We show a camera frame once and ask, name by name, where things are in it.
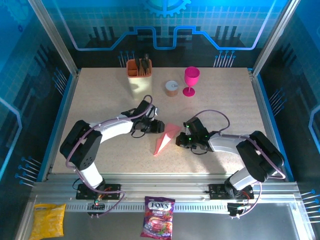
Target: candy bag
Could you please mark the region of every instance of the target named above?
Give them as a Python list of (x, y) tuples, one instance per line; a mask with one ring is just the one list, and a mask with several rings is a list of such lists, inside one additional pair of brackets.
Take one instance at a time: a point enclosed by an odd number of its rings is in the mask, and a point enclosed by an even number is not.
[(144, 197), (145, 213), (141, 237), (171, 240), (176, 200), (166, 197)]

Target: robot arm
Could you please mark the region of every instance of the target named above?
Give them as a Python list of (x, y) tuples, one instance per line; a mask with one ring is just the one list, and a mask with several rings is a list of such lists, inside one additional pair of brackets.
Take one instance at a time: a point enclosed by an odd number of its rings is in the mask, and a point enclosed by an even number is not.
[[(70, 162), (81, 172), (92, 188), (102, 191), (105, 186), (105, 181), (94, 163), (100, 144), (121, 134), (131, 133), (133, 136), (135, 131), (141, 131), (143, 135), (164, 131), (164, 123), (155, 120), (158, 109), (154, 105), (151, 105), (149, 110), (141, 117), (132, 118), (145, 112), (149, 105), (149, 102), (143, 100), (137, 108), (122, 112), (117, 117), (117, 121), (102, 125), (91, 131), (84, 139), (85, 141), (76, 149)], [(84, 133), (95, 125), (97, 124), (86, 123), (83, 120), (77, 121), (60, 147), (61, 154), (67, 158)]]
[(244, 162), (245, 167), (229, 177), (223, 187), (211, 189), (212, 195), (216, 194), (220, 197), (224, 195), (228, 199), (235, 199), (244, 189), (251, 189), (252, 184), (265, 182), (277, 171), (276, 168), (284, 163), (282, 154), (260, 131), (255, 131), (250, 135), (208, 132), (197, 117), (191, 118), (183, 125), (186, 132), (181, 132), (176, 138), (176, 145), (191, 149), (192, 152), (197, 148), (204, 151), (195, 154), (207, 152), (237, 154)]

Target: blue backdrop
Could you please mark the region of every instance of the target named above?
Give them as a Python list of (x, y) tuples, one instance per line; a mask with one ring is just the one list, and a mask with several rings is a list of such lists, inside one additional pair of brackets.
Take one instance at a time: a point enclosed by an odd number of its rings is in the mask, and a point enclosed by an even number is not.
[[(301, 193), (315, 189), (315, 196), (320, 194), (319, 12), (319, 0), (300, 1), (261, 71), (270, 114), (279, 130), (293, 176)], [(317, 205), (313, 201), (314, 198), (306, 200), (311, 202), (308, 207)], [(312, 226), (320, 236), (319, 223)]]
[(14, 239), (69, 78), (27, 0), (0, 0), (0, 239)]
[[(156, 67), (250, 68), (286, 3), (286, 0), (44, 1), (78, 67), (124, 67), (125, 59), (121, 63), (118, 57), (133, 58), (134, 54), (148, 52)], [(89, 63), (85, 61), (89, 56), (108, 60), (103, 64), (94, 60)]]

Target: speckled tabletop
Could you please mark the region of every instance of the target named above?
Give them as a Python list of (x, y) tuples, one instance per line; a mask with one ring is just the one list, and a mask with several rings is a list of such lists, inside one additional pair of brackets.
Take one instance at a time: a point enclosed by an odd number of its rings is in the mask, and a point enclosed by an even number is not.
[[(200, 68), (200, 79), (194, 97), (185, 97), (182, 89), (185, 68), (153, 68), (153, 104), (158, 107), (157, 119), (182, 126), (196, 113), (215, 109), (225, 113), (231, 122), (226, 134), (265, 132), (256, 97), (246, 68)], [(175, 97), (165, 94), (165, 83), (179, 84)], [(137, 107), (133, 100), (124, 68), (82, 68), (73, 96), (60, 144), (76, 121), (102, 122), (121, 112)], [(227, 125), (219, 114), (205, 112), (199, 116), (208, 131)], [(100, 145), (95, 164), (100, 173), (212, 173), (233, 174), (244, 165), (231, 153), (214, 152), (195, 155), (175, 145), (175, 139), (157, 155), (153, 153), (161, 134), (147, 134), (133, 139), (130, 134), (118, 135)], [(71, 173), (66, 159), (58, 152), (53, 173)]]

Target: pink plastic cup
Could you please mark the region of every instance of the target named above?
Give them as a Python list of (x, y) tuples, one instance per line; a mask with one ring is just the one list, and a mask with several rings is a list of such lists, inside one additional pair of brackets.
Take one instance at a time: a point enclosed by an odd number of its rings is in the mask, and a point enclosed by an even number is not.
[(200, 76), (200, 71), (194, 66), (189, 66), (184, 71), (184, 81), (189, 86), (183, 89), (182, 93), (187, 97), (195, 95), (196, 91), (192, 88), (197, 84)]

